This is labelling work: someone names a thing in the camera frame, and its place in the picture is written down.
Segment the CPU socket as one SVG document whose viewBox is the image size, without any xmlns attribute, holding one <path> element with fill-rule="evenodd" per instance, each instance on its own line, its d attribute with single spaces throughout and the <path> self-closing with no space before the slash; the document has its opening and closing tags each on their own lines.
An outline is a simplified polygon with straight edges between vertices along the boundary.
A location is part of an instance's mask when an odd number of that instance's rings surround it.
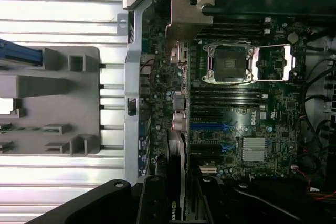
<svg viewBox="0 0 336 224">
<path fill-rule="evenodd" d="M 253 54 L 257 49 L 249 42 L 211 43 L 202 50 L 206 53 L 203 82 L 225 86 L 253 83 Z"/>
</svg>

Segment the open black PC case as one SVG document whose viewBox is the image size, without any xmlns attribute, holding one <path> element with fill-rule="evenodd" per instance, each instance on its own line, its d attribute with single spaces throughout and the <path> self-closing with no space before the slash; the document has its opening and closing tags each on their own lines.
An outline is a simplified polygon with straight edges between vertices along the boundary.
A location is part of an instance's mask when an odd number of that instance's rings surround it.
<svg viewBox="0 0 336 224">
<path fill-rule="evenodd" d="M 160 171 L 156 164 L 151 163 L 150 149 L 140 148 L 139 145 L 140 67 L 145 29 L 159 21 L 163 23 L 165 54 L 166 27 L 171 21 L 171 0 L 122 0 L 122 5 L 129 13 L 126 18 L 129 41 L 124 77 L 125 167 L 127 180 L 135 182 L 140 177 Z M 203 7 L 202 13 L 212 16 L 214 20 L 292 17 L 307 25 L 305 82 L 301 91 L 302 113 L 305 117 L 299 125 L 297 154 L 292 162 L 296 172 L 291 177 L 253 180 L 212 176 L 226 183 L 248 182 L 275 190 L 286 204 L 302 215 L 304 224 L 336 224 L 336 0 L 215 0 L 213 6 Z M 197 219 L 193 208 L 194 186 L 189 164 L 186 220 L 184 223 L 172 222 L 167 177 L 168 153 L 166 157 L 168 224 L 207 224 L 205 219 Z"/>
</svg>

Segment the black expansion slot blue latch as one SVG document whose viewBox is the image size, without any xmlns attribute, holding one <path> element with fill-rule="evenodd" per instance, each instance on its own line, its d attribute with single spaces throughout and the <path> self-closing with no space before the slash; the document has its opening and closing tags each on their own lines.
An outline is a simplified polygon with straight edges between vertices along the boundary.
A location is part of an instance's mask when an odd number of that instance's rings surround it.
<svg viewBox="0 0 336 224">
<path fill-rule="evenodd" d="M 190 150 L 192 153 L 224 153 L 235 148 L 236 144 L 232 143 L 192 144 Z"/>
</svg>

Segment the white expansion slot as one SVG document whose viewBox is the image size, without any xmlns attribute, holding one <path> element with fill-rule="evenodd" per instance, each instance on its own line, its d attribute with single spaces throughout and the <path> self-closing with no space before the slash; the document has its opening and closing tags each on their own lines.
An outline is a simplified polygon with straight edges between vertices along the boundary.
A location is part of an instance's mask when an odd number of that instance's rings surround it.
<svg viewBox="0 0 336 224">
<path fill-rule="evenodd" d="M 199 169 L 202 174 L 217 174 L 217 167 L 215 165 L 200 165 Z"/>
</svg>

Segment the grey parts rack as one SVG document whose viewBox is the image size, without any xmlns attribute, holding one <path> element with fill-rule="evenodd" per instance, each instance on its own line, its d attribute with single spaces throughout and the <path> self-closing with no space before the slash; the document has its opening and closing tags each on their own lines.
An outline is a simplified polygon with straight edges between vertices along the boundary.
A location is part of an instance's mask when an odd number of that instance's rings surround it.
<svg viewBox="0 0 336 224">
<path fill-rule="evenodd" d="M 0 155 L 87 156 L 100 151 L 100 52 L 38 47 L 41 66 L 0 66 Z"/>
</svg>

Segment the silver chipset heat sink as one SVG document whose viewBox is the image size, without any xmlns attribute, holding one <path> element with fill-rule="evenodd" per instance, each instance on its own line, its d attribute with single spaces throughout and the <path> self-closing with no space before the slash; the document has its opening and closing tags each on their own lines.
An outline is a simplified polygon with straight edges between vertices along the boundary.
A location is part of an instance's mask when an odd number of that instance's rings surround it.
<svg viewBox="0 0 336 224">
<path fill-rule="evenodd" d="M 242 145 L 242 160 L 244 162 L 264 162 L 267 157 L 265 138 L 244 137 Z"/>
</svg>

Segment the green RAM stick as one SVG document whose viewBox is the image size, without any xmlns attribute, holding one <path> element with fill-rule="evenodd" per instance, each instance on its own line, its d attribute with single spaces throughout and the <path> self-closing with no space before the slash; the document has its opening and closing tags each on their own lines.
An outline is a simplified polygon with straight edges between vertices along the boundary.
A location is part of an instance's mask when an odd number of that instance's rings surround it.
<svg viewBox="0 0 336 224">
<path fill-rule="evenodd" d="M 9 127 L 0 129 L 0 132 L 40 132 L 43 131 L 40 127 Z"/>
</svg>

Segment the hard disk with blue bracket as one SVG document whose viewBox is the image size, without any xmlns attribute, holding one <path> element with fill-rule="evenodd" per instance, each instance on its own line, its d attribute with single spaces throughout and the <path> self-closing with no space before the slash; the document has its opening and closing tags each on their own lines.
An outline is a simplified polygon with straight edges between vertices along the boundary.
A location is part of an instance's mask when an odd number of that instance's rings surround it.
<svg viewBox="0 0 336 224">
<path fill-rule="evenodd" d="M 1 67 L 41 66 L 42 64 L 43 53 L 41 50 L 31 49 L 0 39 Z"/>
</svg>

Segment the green motherboard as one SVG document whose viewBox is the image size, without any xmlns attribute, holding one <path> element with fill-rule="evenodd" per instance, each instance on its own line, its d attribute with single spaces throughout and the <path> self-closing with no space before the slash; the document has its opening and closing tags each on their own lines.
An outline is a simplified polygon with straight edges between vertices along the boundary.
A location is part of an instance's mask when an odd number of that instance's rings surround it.
<svg viewBox="0 0 336 224">
<path fill-rule="evenodd" d="M 308 27 L 292 17 L 216 18 L 191 43 L 188 161 L 198 165 L 215 165 L 222 179 L 284 178 L 296 170 L 292 162 L 297 154 L 299 125 L 302 113 L 302 85 L 304 84 Z M 299 41 L 291 44 L 287 36 L 296 32 Z M 287 82 L 253 82 L 247 85 L 225 86 L 205 83 L 206 53 L 203 46 L 211 43 L 249 42 L 253 47 L 290 44 L 295 68 Z M 172 92 L 180 91 L 181 75 L 164 54 L 163 23 L 147 26 L 143 36 L 143 55 L 140 67 L 140 148 L 150 149 L 151 163 L 159 155 L 167 155 L 167 131 L 172 126 Z M 285 65 L 282 48 L 265 48 L 257 62 L 259 79 L 281 79 Z M 195 120 L 191 112 L 223 113 L 221 120 Z M 191 123 L 235 124 L 228 131 L 191 130 Z M 267 157 L 264 162 L 244 162 L 244 137 L 265 138 Z M 200 162 L 194 159 L 192 144 L 232 143 L 236 148 L 221 155 L 219 162 Z"/>
</svg>

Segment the metal socket cover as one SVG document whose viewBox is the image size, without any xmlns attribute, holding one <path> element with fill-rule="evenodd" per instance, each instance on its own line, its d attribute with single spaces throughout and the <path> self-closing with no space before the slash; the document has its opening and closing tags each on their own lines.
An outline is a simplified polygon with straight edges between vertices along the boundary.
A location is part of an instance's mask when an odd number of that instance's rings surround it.
<svg viewBox="0 0 336 224">
<path fill-rule="evenodd" d="M 257 62 L 260 58 L 260 51 L 265 48 L 282 48 L 283 58 L 285 61 L 285 65 L 283 66 L 283 74 L 281 79 L 259 79 L 259 68 L 257 66 Z M 249 68 L 251 73 L 251 82 L 287 82 L 289 81 L 289 76 L 291 70 L 295 68 L 296 60 L 295 57 L 291 53 L 291 45 L 290 44 L 277 44 L 277 45 L 265 45 L 253 47 L 253 53 L 250 59 Z"/>
</svg>

